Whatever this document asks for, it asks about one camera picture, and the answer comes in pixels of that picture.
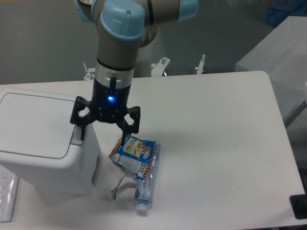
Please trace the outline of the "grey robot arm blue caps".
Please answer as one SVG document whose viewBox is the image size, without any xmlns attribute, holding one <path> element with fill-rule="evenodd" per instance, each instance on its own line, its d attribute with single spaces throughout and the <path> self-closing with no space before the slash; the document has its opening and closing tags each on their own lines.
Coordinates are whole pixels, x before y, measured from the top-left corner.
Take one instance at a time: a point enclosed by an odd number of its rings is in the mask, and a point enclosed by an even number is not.
<svg viewBox="0 0 307 230">
<path fill-rule="evenodd" d="M 77 0 L 79 16 L 96 26 L 99 42 L 90 101 L 75 99 L 70 122 L 85 131 L 94 121 L 116 124 L 122 140 L 139 132 L 141 109 L 127 107 L 146 29 L 196 15 L 197 0 Z"/>
</svg>

